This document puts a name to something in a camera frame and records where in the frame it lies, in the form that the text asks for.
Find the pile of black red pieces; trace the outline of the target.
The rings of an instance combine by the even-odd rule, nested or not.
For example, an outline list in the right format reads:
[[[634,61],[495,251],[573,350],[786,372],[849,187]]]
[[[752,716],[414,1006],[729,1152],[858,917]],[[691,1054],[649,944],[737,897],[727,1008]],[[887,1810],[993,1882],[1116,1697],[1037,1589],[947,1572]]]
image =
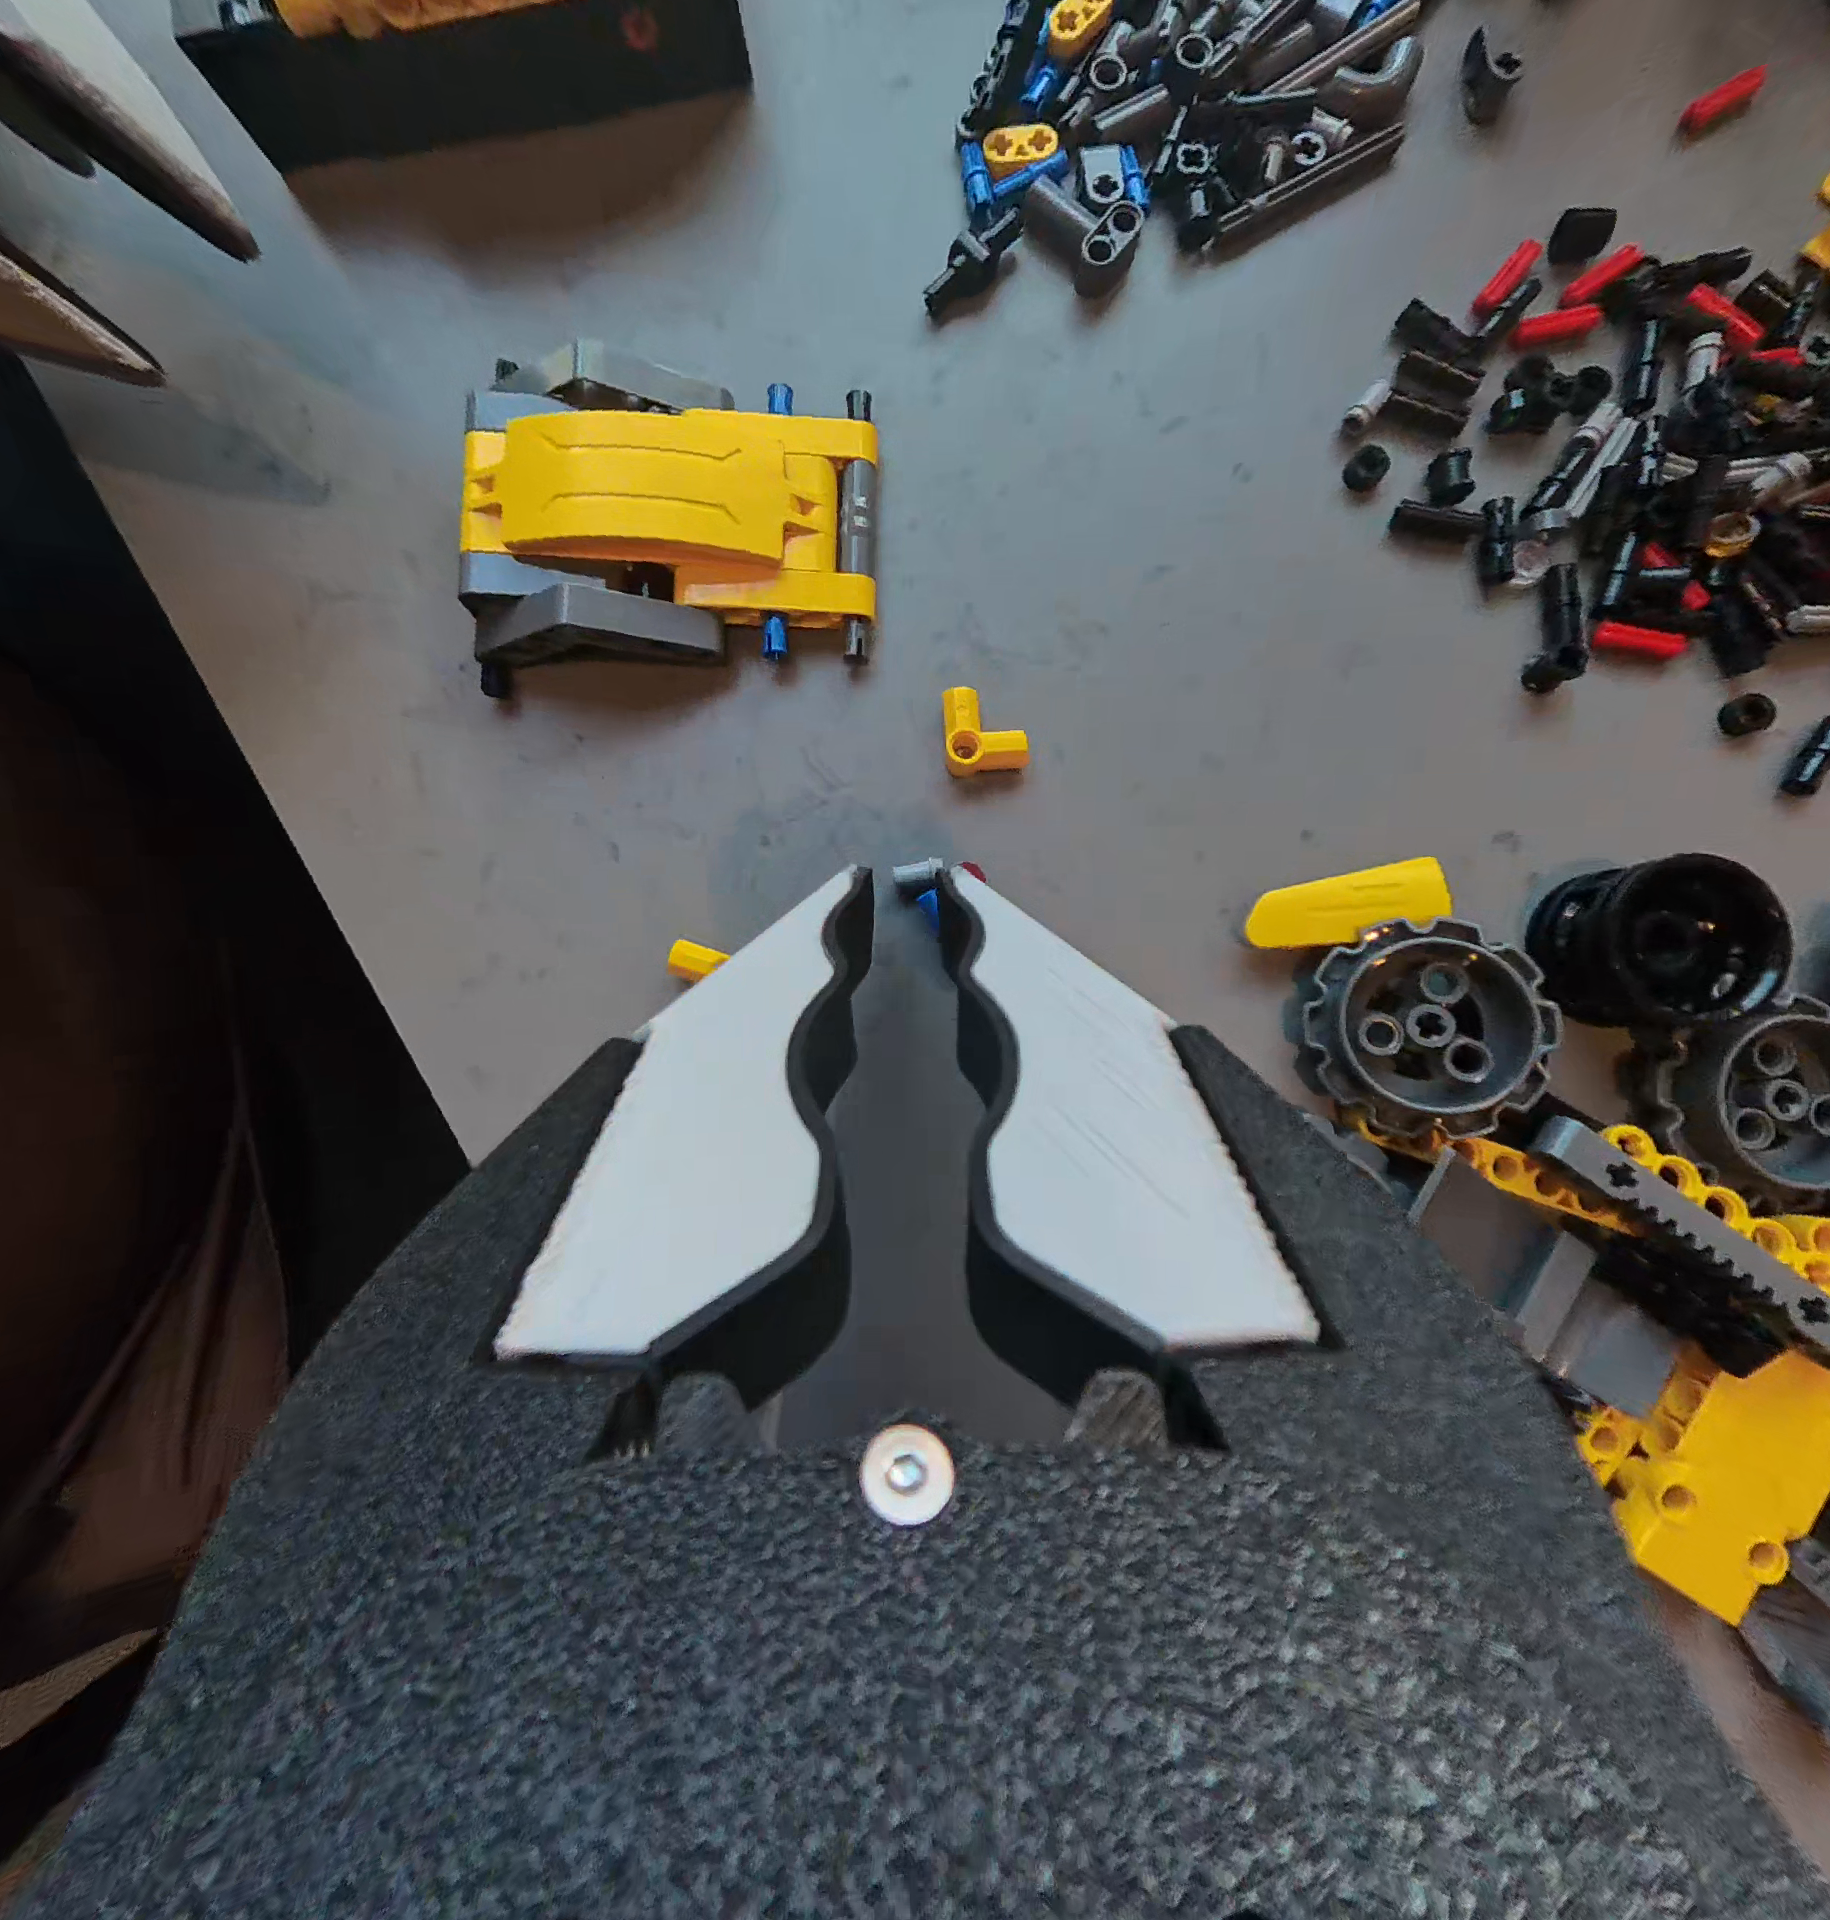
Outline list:
[[[1662,258],[1573,206],[1465,320],[1413,299],[1390,345],[1338,420],[1342,465],[1379,432],[1428,444],[1389,535],[1528,601],[1527,696],[1692,652],[1740,684],[1830,639],[1830,275],[1804,245],[1781,271],[1742,245]]]

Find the grey desk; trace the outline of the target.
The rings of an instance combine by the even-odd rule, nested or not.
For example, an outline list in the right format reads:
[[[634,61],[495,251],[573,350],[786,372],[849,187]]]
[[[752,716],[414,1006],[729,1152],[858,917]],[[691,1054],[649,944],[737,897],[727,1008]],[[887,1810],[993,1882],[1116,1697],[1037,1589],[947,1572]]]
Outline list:
[[[1234,267],[1145,239],[1092,305],[1039,256],[932,326],[998,10],[752,3],[729,102],[302,205],[182,71],[258,260],[62,210],[60,281],[167,379],[33,376],[473,1170],[260,1429],[16,1914],[1830,1914],[1537,1373],[1300,1114],[1292,966],[1232,940],[1299,863],[1445,854],[1510,930],[1534,870],[1701,837],[1679,722],[1527,716],[1463,568],[1316,472],[1396,309],[1489,258],[1481,206],[1422,154]],[[873,668],[474,693],[466,396],[577,333],[752,411],[873,390]],[[949,774],[949,686],[1027,769]],[[984,1105],[893,889],[931,855],[1179,1024],[1319,1348],[1064,1405],[984,1342]],[[760,1409],[498,1364],[598,1056],[686,992],[668,945],[847,864],[832,1348]]]

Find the black wheel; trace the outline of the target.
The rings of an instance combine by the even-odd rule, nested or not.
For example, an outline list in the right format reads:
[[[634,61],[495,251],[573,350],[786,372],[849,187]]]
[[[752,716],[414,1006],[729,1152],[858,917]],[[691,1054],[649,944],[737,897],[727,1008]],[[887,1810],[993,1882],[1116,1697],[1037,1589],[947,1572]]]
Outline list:
[[[1557,1006],[1591,1027],[1703,1027],[1791,989],[1784,901],[1754,870],[1709,851],[1553,883],[1530,907],[1525,944]]]

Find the yellow and grey brick assembly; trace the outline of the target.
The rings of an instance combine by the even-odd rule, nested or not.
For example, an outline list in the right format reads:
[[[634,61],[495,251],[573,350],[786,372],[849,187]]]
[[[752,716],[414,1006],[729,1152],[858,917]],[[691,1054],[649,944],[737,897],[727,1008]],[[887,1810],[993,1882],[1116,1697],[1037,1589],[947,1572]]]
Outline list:
[[[880,616],[880,426],[866,388],[744,410],[705,376],[577,338],[499,359],[466,403],[457,596],[489,700],[577,657],[783,662],[833,633],[849,664]]]

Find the person's brown sweater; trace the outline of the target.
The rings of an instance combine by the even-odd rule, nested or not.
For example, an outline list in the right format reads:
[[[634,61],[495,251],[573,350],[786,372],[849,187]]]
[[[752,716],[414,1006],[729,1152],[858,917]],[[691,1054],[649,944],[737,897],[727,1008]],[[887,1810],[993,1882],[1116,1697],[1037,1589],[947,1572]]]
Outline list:
[[[222,949],[0,657],[0,1760],[176,1613],[290,1379]]]

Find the yellow curved panel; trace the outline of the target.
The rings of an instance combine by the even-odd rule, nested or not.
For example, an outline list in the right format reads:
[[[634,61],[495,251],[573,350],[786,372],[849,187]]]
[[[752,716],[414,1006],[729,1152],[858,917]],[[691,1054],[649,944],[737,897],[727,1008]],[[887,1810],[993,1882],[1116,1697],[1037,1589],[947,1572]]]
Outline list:
[[[1258,950],[1346,945],[1379,925],[1431,923],[1452,911],[1444,864],[1417,855],[1267,890],[1250,907],[1243,938]]]

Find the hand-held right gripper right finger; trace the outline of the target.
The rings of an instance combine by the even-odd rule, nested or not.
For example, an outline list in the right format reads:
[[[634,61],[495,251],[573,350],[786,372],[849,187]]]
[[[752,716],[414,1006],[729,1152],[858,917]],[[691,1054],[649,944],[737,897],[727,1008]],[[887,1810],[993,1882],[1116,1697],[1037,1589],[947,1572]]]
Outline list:
[[[1055,1401],[1100,1371],[1319,1348],[1323,1321],[1179,1050],[1179,1024],[970,868],[938,882],[955,1054],[984,1114],[966,1277],[984,1342]]]

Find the pile of blue grey pieces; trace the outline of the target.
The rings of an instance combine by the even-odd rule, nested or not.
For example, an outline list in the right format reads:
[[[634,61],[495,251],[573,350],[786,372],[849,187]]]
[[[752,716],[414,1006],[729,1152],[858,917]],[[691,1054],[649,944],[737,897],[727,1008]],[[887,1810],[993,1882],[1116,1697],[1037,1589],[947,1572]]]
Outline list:
[[[955,119],[962,228],[923,290],[942,325],[1031,243],[1112,302],[1148,224],[1237,251],[1379,173],[1405,140],[1426,3],[1003,3]]]

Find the black and yellow brick assembly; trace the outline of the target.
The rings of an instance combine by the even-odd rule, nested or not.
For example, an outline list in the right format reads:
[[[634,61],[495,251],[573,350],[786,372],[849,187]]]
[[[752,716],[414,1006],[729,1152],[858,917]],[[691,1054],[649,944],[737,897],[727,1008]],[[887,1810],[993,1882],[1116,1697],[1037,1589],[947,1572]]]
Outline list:
[[[755,83],[737,1],[172,3],[284,175],[611,121]]]

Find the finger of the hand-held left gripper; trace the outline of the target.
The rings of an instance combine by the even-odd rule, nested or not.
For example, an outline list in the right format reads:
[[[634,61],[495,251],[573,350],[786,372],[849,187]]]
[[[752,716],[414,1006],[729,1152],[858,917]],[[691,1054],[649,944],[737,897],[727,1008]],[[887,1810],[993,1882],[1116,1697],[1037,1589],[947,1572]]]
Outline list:
[[[159,361],[141,342],[5,237],[0,237],[0,347],[141,388],[159,388],[167,379]]]
[[[68,173],[104,167],[232,260],[258,243],[150,74],[88,1],[0,1],[0,123]]]

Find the yellow beam chassis assembly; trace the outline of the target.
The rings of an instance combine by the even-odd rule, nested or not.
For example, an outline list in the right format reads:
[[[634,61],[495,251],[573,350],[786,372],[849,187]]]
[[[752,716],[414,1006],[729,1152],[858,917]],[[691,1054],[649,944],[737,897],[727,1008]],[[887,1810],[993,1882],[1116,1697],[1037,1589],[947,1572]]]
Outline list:
[[[1338,1142],[1571,1416],[1634,1565],[1830,1745],[1830,1217],[1753,1211],[1634,1126]]]

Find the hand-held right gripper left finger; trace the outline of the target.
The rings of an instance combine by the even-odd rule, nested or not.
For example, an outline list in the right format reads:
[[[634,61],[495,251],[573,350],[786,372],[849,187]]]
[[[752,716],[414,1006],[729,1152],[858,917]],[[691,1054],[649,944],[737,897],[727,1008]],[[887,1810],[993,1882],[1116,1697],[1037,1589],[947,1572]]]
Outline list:
[[[876,874],[840,868],[627,1042],[492,1335],[504,1368],[719,1373],[749,1409],[847,1317],[849,1234],[828,1110],[854,1067]]]

